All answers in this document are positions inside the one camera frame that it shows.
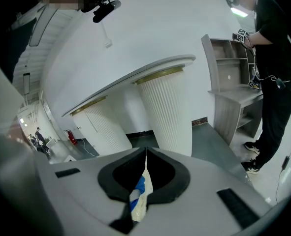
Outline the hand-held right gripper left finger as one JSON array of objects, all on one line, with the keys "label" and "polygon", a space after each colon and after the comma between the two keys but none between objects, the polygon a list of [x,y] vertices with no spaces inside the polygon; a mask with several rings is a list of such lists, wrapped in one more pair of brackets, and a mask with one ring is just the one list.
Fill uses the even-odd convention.
[{"label": "hand-held right gripper left finger", "polygon": [[145,169],[146,152],[133,148],[75,162],[50,164],[34,157],[46,196],[46,236],[147,236],[145,222],[134,224],[129,196]]}]

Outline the blue cloth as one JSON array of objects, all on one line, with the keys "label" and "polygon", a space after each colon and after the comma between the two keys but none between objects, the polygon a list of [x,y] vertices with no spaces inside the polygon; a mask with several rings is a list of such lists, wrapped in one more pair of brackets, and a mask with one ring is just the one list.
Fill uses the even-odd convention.
[{"label": "blue cloth", "polygon": [[129,196],[130,211],[136,207],[140,196],[145,192],[145,177],[141,176],[133,191]]}]

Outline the ceiling light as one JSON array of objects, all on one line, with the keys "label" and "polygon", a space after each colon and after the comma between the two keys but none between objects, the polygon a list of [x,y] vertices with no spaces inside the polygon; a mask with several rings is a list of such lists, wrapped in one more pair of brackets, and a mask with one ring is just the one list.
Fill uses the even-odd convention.
[{"label": "ceiling light", "polygon": [[247,13],[245,13],[245,12],[243,12],[243,11],[237,9],[237,8],[231,7],[230,9],[231,9],[233,14],[235,14],[235,15],[237,15],[239,17],[245,18],[245,17],[248,16]]}]

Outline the person's black shirt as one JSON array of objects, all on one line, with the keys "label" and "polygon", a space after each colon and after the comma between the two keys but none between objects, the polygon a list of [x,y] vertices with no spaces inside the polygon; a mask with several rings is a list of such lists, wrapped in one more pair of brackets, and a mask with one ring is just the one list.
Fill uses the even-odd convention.
[{"label": "person's black shirt", "polygon": [[0,41],[0,68],[11,83],[14,78],[15,66],[29,45],[36,22],[37,19],[34,17],[22,26],[8,31]]}]

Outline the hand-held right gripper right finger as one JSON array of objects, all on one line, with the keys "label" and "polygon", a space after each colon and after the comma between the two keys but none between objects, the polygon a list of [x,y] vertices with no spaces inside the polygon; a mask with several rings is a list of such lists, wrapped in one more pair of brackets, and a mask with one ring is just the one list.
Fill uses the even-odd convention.
[{"label": "hand-held right gripper right finger", "polygon": [[215,164],[157,148],[154,160],[175,170],[172,180],[147,198],[148,210],[135,236],[253,236],[271,206],[249,184]]}]

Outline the white table with fluted legs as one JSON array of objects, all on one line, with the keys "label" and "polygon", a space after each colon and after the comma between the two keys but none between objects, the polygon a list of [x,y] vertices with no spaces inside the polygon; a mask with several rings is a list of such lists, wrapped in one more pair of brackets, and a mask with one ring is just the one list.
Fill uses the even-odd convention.
[{"label": "white table with fluted legs", "polygon": [[66,115],[72,116],[99,155],[131,149],[108,97],[132,84],[140,93],[159,148],[191,156],[192,120],[184,68],[195,59],[194,55],[177,55],[147,64],[94,92]]}]

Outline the red fire extinguisher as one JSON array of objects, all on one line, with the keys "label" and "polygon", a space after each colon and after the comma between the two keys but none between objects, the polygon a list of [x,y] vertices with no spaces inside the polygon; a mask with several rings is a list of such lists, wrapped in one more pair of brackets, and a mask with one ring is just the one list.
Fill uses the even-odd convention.
[{"label": "red fire extinguisher", "polygon": [[71,141],[73,145],[77,144],[77,140],[75,139],[71,130],[69,129],[65,130],[65,135],[67,136],[67,138]]}]

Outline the cream patterned footstool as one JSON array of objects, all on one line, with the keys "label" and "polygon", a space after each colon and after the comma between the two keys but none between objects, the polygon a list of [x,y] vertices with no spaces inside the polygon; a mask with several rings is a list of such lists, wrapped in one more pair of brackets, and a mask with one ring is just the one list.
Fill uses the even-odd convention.
[{"label": "cream patterned footstool", "polygon": [[131,212],[132,220],[136,222],[140,222],[145,217],[147,211],[147,199],[153,192],[151,177],[147,169],[147,157],[145,159],[145,170],[143,171],[142,176],[145,177],[145,192],[140,196],[136,207]]}]

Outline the grey wooden shelf desk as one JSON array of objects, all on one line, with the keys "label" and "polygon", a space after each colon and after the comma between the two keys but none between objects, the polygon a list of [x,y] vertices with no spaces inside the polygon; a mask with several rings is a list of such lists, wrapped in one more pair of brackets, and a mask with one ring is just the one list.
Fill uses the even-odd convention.
[{"label": "grey wooden shelf desk", "polygon": [[215,97],[214,128],[230,144],[241,128],[254,138],[262,116],[263,94],[249,86],[254,58],[240,43],[228,39],[201,38]]}]

